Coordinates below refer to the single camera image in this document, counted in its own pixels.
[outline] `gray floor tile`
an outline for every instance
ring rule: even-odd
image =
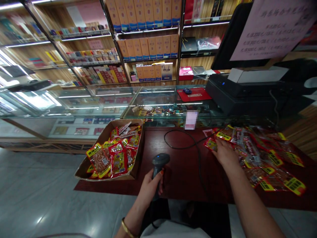
[[[317,237],[317,212],[290,209],[280,212],[299,238]]]

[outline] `yellow box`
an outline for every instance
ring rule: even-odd
[[[163,36],[155,37],[155,45],[156,45],[156,55],[158,59],[162,59],[164,55],[164,44],[163,44]]]
[[[162,0],[153,0],[154,28],[163,26]]]
[[[178,35],[171,35],[171,57],[177,57],[178,54]]]
[[[148,45],[149,45],[150,59],[155,60],[157,58],[155,37],[148,37]]]
[[[128,50],[130,61],[135,61],[135,52],[134,52],[134,46],[133,46],[133,40],[127,39],[125,40],[126,49]]]
[[[162,66],[160,64],[155,65],[155,77],[156,81],[162,80]]]
[[[123,59],[125,61],[129,61],[130,57],[129,57],[129,53],[128,53],[128,50],[127,50],[126,45],[125,45],[125,41],[124,40],[118,40],[118,45],[119,45],[121,54],[123,56]]]
[[[141,51],[141,44],[140,44],[140,39],[132,39],[133,46],[134,46],[134,53],[136,60],[142,60],[142,51]]]
[[[136,20],[138,22],[138,28],[145,29],[145,14],[144,14],[144,4],[143,0],[133,0],[134,9],[136,14]]]
[[[139,78],[139,81],[140,82],[144,82],[144,73],[143,73],[143,67],[140,66],[140,67],[135,67],[136,68],[136,73],[138,75],[138,78]]]
[[[120,31],[121,23],[115,0],[106,0],[106,5],[108,7],[109,12],[111,13],[110,18],[113,24],[113,28],[115,29],[115,31]]]
[[[163,36],[163,53],[164,58],[171,57],[171,36]]]
[[[129,26],[130,26],[129,30],[138,29],[133,0],[124,0],[124,5],[128,15],[128,20],[129,20]]]
[[[172,1],[172,24],[178,25],[181,20],[181,12],[182,12],[182,1],[181,0],[173,0]]]
[[[154,28],[153,1],[143,0],[146,28]]]
[[[164,0],[163,2],[163,26],[172,25],[172,0]]]
[[[128,15],[124,5],[124,0],[116,0],[116,6],[117,6],[118,14],[119,14],[121,28],[122,30],[128,30],[130,26],[129,26]]]
[[[140,44],[141,44],[141,51],[142,51],[142,56],[144,60],[149,60],[150,59],[150,54],[149,54],[149,45],[148,45],[148,39],[145,38],[140,38]]]

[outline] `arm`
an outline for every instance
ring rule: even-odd
[[[155,176],[153,180],[152,180],[153,170],[151,170],[145,175],[139,195],[136,198],[132,208],[130,209],[130,211],[128,212],[127,216],[124,219],[124,223],[126,227],[134,236],[138,236],[140,233],[142,220],[143,220],[145,211],[150,206],[150,203],[156,192],[156,187],[158,183],[160,183],[158,194],[161,195],[163,193],[163,190],[162,190],[163,173],[164,171],[162,170]],[[130,238],[130,236],[123,229],[122,224],[115,238]]]
[[[218,152],[213,151],[223,166],[232,188],[240,221],[247,238],[285,237],[263,202],[251,187],[232,147],[217,138]]]

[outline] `packaged snack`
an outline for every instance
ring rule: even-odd
[[[217,151],[217,143],[211,138],[208,138],[208,140],[205,141],[204,146],[209,150]]]
[[[122,132],[124,132],[124,131],[129,127],[130,124],[131,124],[131,122],[129,122],[129,123],[127,123],[127,124],[121,126],[121,127],[119,128],[118,135],[120,135]]]
[[[230,141],[233,133],[233,127],[230,125],[227,125],[224,129],[217,132],[216,136],[223,140]]]

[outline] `tile floor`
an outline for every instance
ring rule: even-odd
[[[111,238],[135,197],[74,191],[83,155],[14,153],[0,149],[0,237],[74,233]],[[172,219],[186,201],[169,200]],[[316,238],[317,213],[269,209],[287,237]],[[233,238],[245,237],[235,205],[229,206]]]

